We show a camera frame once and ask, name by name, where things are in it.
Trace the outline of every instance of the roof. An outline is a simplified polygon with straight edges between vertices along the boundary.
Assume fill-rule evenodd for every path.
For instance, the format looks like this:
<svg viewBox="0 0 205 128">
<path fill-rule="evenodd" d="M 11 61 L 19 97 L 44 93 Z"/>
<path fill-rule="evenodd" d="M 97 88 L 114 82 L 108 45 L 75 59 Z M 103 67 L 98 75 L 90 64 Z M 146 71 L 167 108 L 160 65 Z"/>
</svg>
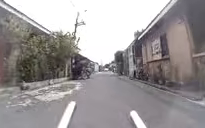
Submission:
<svg viewBox="0 0 205 128">
<path fill-rule="evenodd" d="M 170 2 L 161 10 L 161 12 L 151 21 L 143 33 L 138 37 L 140 40 L 179 0 L 170 0 Z"/>
<path fill-rule="evenodd" d="M 34 27 L 40 29 L 41 31 L 50 34 L 51 31 L 48 30 L 47 28 L 45 28 L 44 26 L 40 25 L 39 23 L 37 23 L 36 21 L 34 21 L 33 19 L 31 19 L 30 17 L 28 17 L 27 15 L 25 15 L 24 13 L 20 12 L 19 10 L 17 10 L 16 8 L 12 7 L 11 5 L 9 5 L 8 3 L 6 3 L 4 0 L 0 0 L 0 7 L 4 8 L 5 10 L 9 11 L 10 13 L 13 13 L 14 15 L 16 15 L 17 17 L 23 19 L 24 21 L 28 22 L 29 24 L 33 25 Z"/>
</svg>

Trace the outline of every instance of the street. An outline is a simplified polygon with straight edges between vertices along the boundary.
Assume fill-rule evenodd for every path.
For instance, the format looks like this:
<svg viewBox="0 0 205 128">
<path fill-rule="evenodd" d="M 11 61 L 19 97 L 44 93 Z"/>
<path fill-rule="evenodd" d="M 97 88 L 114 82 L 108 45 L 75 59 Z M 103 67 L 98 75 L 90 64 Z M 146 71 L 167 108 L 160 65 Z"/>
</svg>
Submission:
<svg viewBox="0 0 205 128">
<path fill-rule="evenodd" d="M 68 82 L 71 93 L 48 94 L 62 85 L 0 98 L 0 128 L 56 128 L 67 104 L 77 103 L 70 128 L 134 128 L 129 113 L 136 110 L 148 128 L 205 128 L 205 106 L 110 72 Z"/>
</svg>

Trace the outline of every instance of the distant building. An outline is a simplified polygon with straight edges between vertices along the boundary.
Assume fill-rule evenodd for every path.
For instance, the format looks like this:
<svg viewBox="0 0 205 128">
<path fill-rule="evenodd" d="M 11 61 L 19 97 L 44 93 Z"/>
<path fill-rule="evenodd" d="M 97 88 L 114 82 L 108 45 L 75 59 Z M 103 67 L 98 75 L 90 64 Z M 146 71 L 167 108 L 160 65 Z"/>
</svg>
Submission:
<svg viewBox="0 0 205 128">
<path fill-rule="evenodd" d="M 94 63 L 94 72 L 99 72 L 99 64 Z"/>
</svg>

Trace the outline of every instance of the window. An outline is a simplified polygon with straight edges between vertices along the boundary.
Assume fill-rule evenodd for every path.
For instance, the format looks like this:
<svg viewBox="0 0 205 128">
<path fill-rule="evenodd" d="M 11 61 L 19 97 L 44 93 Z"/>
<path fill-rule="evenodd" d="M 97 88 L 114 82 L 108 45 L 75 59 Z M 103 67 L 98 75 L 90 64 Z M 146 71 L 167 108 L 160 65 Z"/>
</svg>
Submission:
<svg viewBox="0 0 205 128">
<path fill-rule="evenodd" d="M 169 55 L 169 49 L 167 45 L 167 35 L 163 34 L 160 36 L 160 42 L 161 42 L 161 53 L 162 57 Z"/>
</svg>

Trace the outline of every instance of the curb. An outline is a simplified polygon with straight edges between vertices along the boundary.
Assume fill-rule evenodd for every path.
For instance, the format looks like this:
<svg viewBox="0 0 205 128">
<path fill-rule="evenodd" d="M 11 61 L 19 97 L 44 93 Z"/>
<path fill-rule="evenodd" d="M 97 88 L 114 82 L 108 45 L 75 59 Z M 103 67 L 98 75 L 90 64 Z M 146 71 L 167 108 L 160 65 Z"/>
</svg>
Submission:
<svg viewBox="0 0 205 128">
<path fill-rule="evenodd" d="M 34 90 L 34 89 L 38 89 L 38 88 L 53 85 L 53 84 L 59 84 L 67 80 L 69 80 L 69 78 L 65 77 L 65 78 L 51 79 L 51 80 L 45 80 L 45 81 L 37 81 L 37 82 L 32 82 L 32 83 L 22 83 L 20 86 L 20 89 L 21 90 Z"/>
</svg>

